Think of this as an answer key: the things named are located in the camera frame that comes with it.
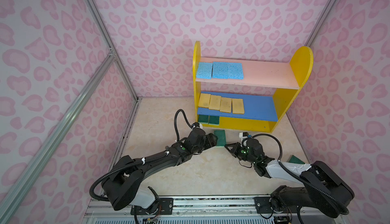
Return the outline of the green scouring pad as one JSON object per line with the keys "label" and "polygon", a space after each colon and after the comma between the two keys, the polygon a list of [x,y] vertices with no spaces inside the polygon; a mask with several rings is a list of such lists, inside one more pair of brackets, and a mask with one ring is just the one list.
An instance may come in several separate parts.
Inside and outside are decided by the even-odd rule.
{"label": "green scouring pad", "polygon": [[216,147],[224,147],[226,145],[225,130],[215,130],[213,134],[217,136]]}
{"label": "green scouring pad", "polygon": [[219,125],[219,117],[218,116],[209,116],[209,125]]}
{"label": "green scouring pad", "polygon": [[208,124],[209,123],[209,116],[208,115],[198,115],[198,123]]}
{"label": "green scouring pad", "polygon": [[295,155],[291,155],[290,158],[288,159],[288,163],[293,163],[293,164],[305,164],[304,161],[296,157]]}

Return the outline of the blue sponge floor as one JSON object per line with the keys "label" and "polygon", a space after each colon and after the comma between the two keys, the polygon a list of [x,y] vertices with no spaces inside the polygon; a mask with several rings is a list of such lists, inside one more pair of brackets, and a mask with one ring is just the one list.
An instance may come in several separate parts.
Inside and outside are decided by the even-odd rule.
{"label": "blue sponge floor", "polygon": [[244,72],[243,72],[242,63],[229,62],[227,69],[228,69],[228,72],[227,72],[228,79],[235,79],[235,80],[243,80],[244,79]]}
{"label": "blue sponge floor", "polygon": [[228,79],[229,78],[229,63],[228,62],[213,62],[212,78],[213,79]]}

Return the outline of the yellow sponge shelf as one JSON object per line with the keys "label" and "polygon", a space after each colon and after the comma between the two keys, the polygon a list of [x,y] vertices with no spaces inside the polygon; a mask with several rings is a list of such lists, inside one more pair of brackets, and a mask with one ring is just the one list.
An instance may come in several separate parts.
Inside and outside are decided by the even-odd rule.
{"label": "yellow sponge shelf", "polygon": [[209,108],[210,100],[211,100],[211,94],[201,93],[199,97],[198,107]]}

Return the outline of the yellow sponge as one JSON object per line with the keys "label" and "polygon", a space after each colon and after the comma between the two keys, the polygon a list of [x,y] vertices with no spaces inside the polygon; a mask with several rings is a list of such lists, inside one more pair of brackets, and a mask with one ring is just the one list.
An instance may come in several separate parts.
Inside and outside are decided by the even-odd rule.
{"label": "yellow sponge", "polygon": [[209,110],[220,110],[221,96],[211,95],[209,102]]}

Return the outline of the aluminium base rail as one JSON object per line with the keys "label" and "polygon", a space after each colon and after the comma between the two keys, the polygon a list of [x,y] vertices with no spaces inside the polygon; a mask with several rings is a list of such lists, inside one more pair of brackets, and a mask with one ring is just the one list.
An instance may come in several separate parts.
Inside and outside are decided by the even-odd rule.
{"label": "aluminium base rail", "polygon": [[163,196],[160,211],[148,215],[132,206],[115,211],[107,202],[91,201],[84,224],[345,224],[311,207],[273,212],[269,195]]}

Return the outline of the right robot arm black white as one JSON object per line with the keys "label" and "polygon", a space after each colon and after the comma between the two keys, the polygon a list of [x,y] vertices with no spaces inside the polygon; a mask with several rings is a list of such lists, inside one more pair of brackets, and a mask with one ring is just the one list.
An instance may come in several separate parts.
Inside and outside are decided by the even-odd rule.
{"label": "right robot arm black white", "polygon": [[347,207],[354,198],[354,192],[324,162],[295,164],[283,162],[281,158],[270,158],[265,155],[262,144],[255,137],[224,147],[240,162],[250,163],[250,167],[260,177],[300,184],[299,187],[281,185],[270,194],[266,207],[272,213],[282,213],[292,207],[309,207],[331,218],[349,214]]}

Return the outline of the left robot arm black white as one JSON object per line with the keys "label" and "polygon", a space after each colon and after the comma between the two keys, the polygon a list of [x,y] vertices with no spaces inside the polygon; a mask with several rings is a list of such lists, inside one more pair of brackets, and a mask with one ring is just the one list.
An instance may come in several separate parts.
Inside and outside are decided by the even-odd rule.
{"label": "left robot arm black white", "polygon": [[141,189],[142,181],[166,168],[189,161],[193,155],[216,146],[217,140],[218,137],[213,133],[206,134],[196,127],[187,138],[167,146],[162,152],[136,159],[122,157],[102,180],[102,189],[115,211],[132,205],[147,213],[155,213],[160,198],[152,187]]}

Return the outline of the aluminium frame profile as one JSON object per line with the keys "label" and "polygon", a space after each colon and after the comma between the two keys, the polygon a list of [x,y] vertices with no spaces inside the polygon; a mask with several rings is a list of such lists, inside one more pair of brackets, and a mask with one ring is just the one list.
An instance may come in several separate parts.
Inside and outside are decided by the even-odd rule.
{"label": "aluminium frame profile", "polygon": [[312,47],[315,43],[315,40],[320,35],[322,29],[325,26],[325,23],[327,22],[328,18],[332,14],[332,12],[335,10],[337,3],[339,0],[327,0],[322,12],[319,15],[319,18],[317,22],[314,25],[313,30],[311,31],[306,43],[304,46]]}
{"label": "aluminium frame profile", "polygon": [[[2,207],[109,54],[85,0],[1,0]],[[134,104],[109,65],[10,223],[81,222]]]}

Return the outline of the aluminium frame profile right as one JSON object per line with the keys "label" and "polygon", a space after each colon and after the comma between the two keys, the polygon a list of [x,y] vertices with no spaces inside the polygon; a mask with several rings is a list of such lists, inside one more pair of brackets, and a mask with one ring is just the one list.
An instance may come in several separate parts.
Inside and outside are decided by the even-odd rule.
{"label": "aluminium frame profile right", "polygon": [[313,30],[311,31],[306,43],[304,46],[312,47],[315,43],[315,40],[320,35],[322,29],[325,26],[325,23],[327,22],[328,18],[332,14],[332,12],[335,10],[337,3],[339,0],[327,0],[322,12],[319,15],[319,18],[317,22],[314,25]]}

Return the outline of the aluminium frame profile left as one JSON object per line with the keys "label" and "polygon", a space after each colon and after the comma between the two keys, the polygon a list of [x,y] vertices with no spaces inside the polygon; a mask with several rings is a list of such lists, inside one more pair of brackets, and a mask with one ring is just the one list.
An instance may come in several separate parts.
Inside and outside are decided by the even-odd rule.
{"label": "aluminium frame profile left", "polygon": [[[2,207],[109,54],[85,0],[1,0]],[[10,223],[81,222],[134,104],[109,65]]]}

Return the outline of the yellow wooden shelf unit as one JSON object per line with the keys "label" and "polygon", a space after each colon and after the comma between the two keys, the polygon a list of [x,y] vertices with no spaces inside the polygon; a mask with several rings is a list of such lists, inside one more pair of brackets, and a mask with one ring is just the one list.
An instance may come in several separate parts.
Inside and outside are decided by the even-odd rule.
{"label": "yellow wooden shelf unit", "polygon": [[[299,48],[290,62],[203,57],[197,41],[193,54],[195,112],[199,123],[235,130],[271,133],[309,79],[314,63],[309,47]],[[210,92],[202,83],[274,88],[271,96]]]}

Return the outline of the yellow sponge floor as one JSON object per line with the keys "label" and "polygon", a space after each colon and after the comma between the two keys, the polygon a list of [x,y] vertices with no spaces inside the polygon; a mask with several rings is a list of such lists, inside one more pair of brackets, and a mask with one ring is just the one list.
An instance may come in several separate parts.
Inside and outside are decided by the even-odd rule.
{"label": "yellow sponge floor", "polygon": [[232,113],[233,114],[245,113],[243,99],[232,99]]}
{"label": "yellow sponge floor", "polygon": [[220,100],[220,112],[231,113],[232,112],[232,98],[222,97]]}

